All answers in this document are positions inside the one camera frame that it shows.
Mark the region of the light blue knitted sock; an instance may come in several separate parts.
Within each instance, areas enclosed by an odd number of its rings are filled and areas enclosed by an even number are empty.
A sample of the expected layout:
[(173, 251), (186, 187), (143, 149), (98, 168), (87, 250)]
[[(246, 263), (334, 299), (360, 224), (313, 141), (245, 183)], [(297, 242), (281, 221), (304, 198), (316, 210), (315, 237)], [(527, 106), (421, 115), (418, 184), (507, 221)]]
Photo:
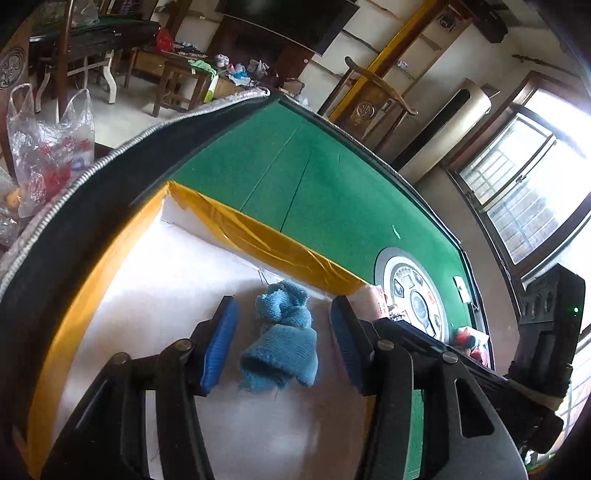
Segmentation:
[(271, 284), (256, 297), (259, 337), (239, 358), (242, 387), (252, 393), (283, 390), (290, 381), (315, 384), (318, 333), (312, 327), (308, 291), (294, 282)]

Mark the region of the red plastic bag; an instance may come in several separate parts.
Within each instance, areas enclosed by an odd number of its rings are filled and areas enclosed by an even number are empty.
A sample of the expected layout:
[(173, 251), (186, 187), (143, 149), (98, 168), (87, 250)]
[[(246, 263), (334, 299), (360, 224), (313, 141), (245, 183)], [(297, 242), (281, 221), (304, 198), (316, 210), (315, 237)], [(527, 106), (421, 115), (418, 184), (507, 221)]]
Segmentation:
[(457, 329), (453, 345), (466, 356), (484, 366), (488, 366), (488, 340), (489, 336), (486, 333), (466, 326)]

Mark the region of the white paper card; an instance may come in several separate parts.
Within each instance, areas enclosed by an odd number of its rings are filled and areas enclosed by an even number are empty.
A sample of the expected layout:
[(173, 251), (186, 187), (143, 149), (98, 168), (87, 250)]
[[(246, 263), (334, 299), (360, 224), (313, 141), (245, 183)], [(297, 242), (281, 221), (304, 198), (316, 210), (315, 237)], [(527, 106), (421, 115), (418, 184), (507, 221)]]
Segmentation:
[(467, 287), (464, 279), (461, 276), (454, 276), (453, 277), (454, 283), (456, 285), (458, 294), (464, 304), (471, 304), (472, 303), (472, 296), (470, 293), (469, 288)]

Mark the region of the round mahjong table centre panel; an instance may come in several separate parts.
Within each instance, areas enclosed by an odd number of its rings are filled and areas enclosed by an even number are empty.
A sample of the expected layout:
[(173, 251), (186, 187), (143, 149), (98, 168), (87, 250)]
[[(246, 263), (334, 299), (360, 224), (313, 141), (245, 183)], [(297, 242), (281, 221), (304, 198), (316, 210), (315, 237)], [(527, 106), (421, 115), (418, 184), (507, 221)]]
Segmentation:
[(390, 316), (443, 343), (450, 329), (441, 296), (427, 270), (408, 252), (387, 247), (377, 256), (374, 283), (381, 286)]

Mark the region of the small white red packet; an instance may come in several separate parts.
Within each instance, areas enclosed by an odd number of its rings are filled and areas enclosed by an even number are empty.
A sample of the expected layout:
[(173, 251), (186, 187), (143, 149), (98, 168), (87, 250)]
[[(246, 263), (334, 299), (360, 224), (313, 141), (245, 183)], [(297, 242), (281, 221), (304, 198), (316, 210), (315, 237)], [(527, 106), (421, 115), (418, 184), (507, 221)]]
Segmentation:
[(346, 298), (351, 304), (353, 313), (361, 320), (375, 322), (390, 317), (387, 297), (381, 286), (365, 285)]

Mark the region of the window with metal bars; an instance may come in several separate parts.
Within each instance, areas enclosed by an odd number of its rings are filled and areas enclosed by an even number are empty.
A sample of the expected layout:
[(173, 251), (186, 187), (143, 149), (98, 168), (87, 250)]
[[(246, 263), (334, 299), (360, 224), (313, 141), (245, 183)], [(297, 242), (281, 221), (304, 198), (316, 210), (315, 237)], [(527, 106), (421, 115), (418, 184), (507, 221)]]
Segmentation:
[(590, 99), (530, 72), (448, 170), (510, 276), (522, 280), (590, 218)]

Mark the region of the yellow-rimmed white storage box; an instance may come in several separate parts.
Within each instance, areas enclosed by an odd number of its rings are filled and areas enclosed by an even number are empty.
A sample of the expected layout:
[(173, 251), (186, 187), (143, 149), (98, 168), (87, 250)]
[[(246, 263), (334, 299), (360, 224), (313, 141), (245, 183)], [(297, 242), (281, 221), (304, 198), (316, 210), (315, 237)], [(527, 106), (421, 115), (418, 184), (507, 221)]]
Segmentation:
[[(240, 385), (256, 340), (256, 297), (283, 279), (307, 289), (318, 333), (315, 384), (262, 394)], [(349, 383), (329, 311), (365, 283), (321, 254), (202, 193), (162, 187), (121, 229), (62, 316), (28, 414), (26, 464), (39, 477), (68, 417), (118, 352), (154, 355), (235, 297), (239, 321), (221, 381), (197, 400), (218, 479), (351, 479), (367, 400)]]

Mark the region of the tall beige air conditioner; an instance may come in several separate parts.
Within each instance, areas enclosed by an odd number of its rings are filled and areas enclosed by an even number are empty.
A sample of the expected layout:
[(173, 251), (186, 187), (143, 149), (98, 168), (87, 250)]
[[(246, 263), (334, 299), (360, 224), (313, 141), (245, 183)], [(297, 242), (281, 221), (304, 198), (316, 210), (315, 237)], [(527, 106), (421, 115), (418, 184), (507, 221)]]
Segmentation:
[(393, 168), (412, 185), (440, 163), (491, 110), (485, 91), (466, 78), (456, 94), (394, 159)]

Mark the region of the clear plastic bag with items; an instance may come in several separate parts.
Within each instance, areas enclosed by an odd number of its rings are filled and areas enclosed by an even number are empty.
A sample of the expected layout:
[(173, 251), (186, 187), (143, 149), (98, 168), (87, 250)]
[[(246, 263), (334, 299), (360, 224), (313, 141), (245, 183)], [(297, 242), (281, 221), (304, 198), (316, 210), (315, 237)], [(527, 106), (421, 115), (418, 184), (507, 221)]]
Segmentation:
[(94, 161), (95, 126), (87, 89), (78, 91), (56, 123), (39, 120), (28, 83), (12, 89), (6, 126), (20, 189), (18, 214), (36, 214)]

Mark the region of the carved wooden chair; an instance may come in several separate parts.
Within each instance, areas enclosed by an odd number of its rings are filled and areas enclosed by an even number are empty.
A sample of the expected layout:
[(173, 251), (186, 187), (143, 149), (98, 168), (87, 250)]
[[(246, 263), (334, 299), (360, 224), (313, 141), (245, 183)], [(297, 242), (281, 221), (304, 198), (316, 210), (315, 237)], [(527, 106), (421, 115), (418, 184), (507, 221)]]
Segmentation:
[[(417, 116), (419, 112), (411, 107), (403, 96), (394, 90), (394, 88), (382, 77), (356, 64), (356, 62), (349, 56), (345, 57), (345, 63), (346, 66), (348, 66), (348, 70), (345, 75), (339, 79), (337, 86), (332, 89), (331, 94), (325, 99), (322, 106), (318, 108), (318, 115), (324, 116), (325, 113), (328, 112), (332, 102), (334, 102), (339, 96), (339, 92), (342, 91), (342, 88), (349, 83), (353, 74), (358, 74), (359, 80), (366, 80), (370, 84), (370, 93), (368, 95), (363, 94), (360, 100), (356, 101), (353, 105), (352, 111), (349, 113), (349, 117), (346, 119), (345, 123), (342, 125), (337, 123), (337, 125), (377, 154), (384, 148), (384, 145), (386, 145), (393, 136), (394, 130), (401, 125), (401, 122), (403, 122), (408, 116)], [(374, 134), (374, 131), (379, 129), (388, 117), (388, 114), (384, 114), (384, 116), (374, 124), (377, 114), (379, 114), (384, 107), (398, 108), (399, 114), (380, 141), (374, 147), (371, 147), (367, 141), (370, 139), (370, 136)]]

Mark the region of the wooden stool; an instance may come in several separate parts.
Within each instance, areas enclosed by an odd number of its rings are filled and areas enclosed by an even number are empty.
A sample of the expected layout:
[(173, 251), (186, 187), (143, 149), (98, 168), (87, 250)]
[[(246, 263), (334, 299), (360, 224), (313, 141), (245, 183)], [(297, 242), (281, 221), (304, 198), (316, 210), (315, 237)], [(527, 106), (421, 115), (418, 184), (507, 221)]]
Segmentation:
[(151, 115), (160, 110), (192, 111), (204, 104), (217, 71), (200, 59), (167, 59), (164, 61)]

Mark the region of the low wooden tv cabinet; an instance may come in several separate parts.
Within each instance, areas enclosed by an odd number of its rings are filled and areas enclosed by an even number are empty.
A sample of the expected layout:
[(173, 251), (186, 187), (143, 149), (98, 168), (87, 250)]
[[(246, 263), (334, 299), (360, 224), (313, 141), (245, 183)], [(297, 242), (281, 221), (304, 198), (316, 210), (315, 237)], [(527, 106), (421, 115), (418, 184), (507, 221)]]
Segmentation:
[(124, 87), (130, 86), (132, 75), (159, 82), (166, 74), (162, 105), (197, 105), (242, 92), (249, 86), (236, 85), (225, 70), (218, 70), (202, 54), (163, 52), (154, 46), (133, 47), (124, 77)]

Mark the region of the black wall television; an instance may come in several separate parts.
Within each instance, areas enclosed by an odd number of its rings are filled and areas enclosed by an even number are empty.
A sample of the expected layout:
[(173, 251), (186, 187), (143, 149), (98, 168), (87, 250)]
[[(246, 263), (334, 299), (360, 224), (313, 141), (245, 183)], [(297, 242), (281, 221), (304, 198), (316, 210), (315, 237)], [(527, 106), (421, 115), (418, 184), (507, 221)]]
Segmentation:
[(346, 0), (224, 0), (215, 11), (324, 54), (360, 6)]

